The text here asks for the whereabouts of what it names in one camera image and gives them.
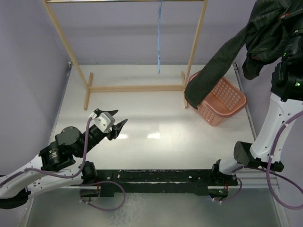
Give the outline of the light blue wire hanger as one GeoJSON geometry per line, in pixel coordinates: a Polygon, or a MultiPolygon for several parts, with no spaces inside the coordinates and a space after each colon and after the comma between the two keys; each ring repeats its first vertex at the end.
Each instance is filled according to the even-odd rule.
{"type": "Polygon", "coordinates": [[[160,0],[158,8],[158,45],[157,45],[157,67],[158,75],[160,75],[160,29],[161,29],[161,9],[162,9],[162,0],[160,0]]]}

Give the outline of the dark pinstriped shirt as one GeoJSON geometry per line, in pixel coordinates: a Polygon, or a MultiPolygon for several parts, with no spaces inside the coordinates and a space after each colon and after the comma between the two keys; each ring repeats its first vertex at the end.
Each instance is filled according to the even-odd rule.
{"type": "Polygon", "coordinates": [[[301,0],[256,1],[246,26],[223,44],[188,82],[184,91],[186,101],[197,108],[225,75],[243,47],[247,50],[242,65],[244,77],[248,80],[258,77],[265,65],[282,57],[290,39],[290,29],[282,17],[289,16],[302,6],[301,0]]]}

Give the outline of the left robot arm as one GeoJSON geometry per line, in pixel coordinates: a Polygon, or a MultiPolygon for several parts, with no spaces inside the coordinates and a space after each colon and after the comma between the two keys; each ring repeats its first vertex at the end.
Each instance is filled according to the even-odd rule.
{"type": "Polygon", "coordinates": [[[0,207],[10,210],[47,191],[71,185],[99,185],[94,163],[87,153],[104,138],[115,140],[127,119],[115,123],[117,110],[96,109],[89,116],[86,129],[64,128],[30,162],[0,178],[0,207]]]}

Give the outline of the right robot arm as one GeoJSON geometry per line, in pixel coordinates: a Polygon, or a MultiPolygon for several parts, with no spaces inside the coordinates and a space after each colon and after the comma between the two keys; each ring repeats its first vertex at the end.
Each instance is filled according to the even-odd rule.
{"type": "Polygon", "coordinates": [[[303,2],[293,0],[280,18],[286,29],[286,46],[271,79],[267,116],[254,143],[238,141],[231,161],[218,160],[210,174],[221,185],[241,168],[262,168],[282,172],[281,152],[295,120],[303,114],[303,2]]]}

